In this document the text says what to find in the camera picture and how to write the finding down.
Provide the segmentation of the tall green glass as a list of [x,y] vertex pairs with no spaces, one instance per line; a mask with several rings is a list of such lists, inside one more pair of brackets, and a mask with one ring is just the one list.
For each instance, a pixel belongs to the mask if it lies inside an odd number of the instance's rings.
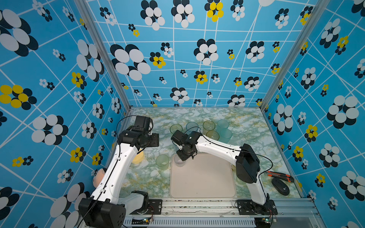
[[181,132],[182,130],[183,130],[183,127],[180,124],[173,124],[170,127],[170,133],[171,134],[174,134],[176,131],[180,131]]

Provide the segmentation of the tall teal back glass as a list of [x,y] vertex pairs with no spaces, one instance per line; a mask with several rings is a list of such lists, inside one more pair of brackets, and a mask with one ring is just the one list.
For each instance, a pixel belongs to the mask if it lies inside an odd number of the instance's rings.
[[227,129],[230,123],[227,120],[221,119],[217,122],[217,130]]

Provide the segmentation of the tall teal front glass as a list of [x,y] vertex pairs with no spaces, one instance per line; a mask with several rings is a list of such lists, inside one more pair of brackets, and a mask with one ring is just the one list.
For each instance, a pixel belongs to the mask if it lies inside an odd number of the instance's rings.
[[231,138],[232,138],[232,131],[229,130],[228,128],[220,131],[220,138],[219,138],[220,142],[229,143]]

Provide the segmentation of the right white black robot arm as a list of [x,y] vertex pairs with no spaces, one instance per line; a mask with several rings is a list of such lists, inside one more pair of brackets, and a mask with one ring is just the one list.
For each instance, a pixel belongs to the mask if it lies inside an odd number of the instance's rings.
[[208,153],[230,162],[236,167],[238,179],[247,184],[253,203],[263,206],[269,200],[260,180],[261,167],[258,155],[250,145],[226,144],[197,131],[185,134],[177,130],[171,140],[178,146],[179,150],[176,153],[182,161],[193,159],[198,153]]

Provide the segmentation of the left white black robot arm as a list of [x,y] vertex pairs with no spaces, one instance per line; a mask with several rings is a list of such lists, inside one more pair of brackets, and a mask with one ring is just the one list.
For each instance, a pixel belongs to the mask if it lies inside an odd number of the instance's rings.
[[148,211],[147,192],[133,191],[122,198],[120,191],[134,158],[147,147],[159,146],[153,127],[150,117],[136,116],[135,123],[119,134],[109,167],[97,174],[96,189],[79,203],[79,228],[121,228],[127,215]]

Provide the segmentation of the short clear glass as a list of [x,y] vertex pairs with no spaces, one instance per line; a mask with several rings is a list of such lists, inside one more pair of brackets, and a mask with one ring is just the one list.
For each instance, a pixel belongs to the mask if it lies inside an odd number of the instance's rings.
[[186,161],[183,161],[177,154],[174,156],[174,163],[177,167],[183,167]]

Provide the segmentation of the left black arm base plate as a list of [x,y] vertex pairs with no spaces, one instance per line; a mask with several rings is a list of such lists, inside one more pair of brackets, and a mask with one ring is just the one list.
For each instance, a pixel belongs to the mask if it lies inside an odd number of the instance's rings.
[[135,210],[131,213],[131,215],[161,215],[162,205],[162,199],[150,199],[145,210]]

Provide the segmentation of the tall teal glass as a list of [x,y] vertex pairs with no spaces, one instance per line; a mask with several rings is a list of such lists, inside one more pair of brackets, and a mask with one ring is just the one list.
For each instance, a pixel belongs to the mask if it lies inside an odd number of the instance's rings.
[[217,130],[227,129],[230,123],[227,120],[221,119],[217,122]]
[[232,138],[232,131],[229,130],[228,128],[220,131],[220,138],[219,138],[220,142],[229,143],[231,138]]

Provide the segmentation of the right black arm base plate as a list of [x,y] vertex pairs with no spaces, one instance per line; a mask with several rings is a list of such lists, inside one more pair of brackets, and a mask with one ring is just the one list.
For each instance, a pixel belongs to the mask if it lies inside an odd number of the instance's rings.
[[275,202],[271,199],[266,200],[264,205],[257,204],[250,199],[238,199],[235,202],[235,208],[240,215],[278,215]]

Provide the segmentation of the short light green glass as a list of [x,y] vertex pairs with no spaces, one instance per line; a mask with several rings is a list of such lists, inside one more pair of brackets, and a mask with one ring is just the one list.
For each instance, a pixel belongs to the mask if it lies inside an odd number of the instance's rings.
[[169,168],[169,162],[170,158],[166,154],[161,154],[156,158],[156,165],[162,171],[165,171]]

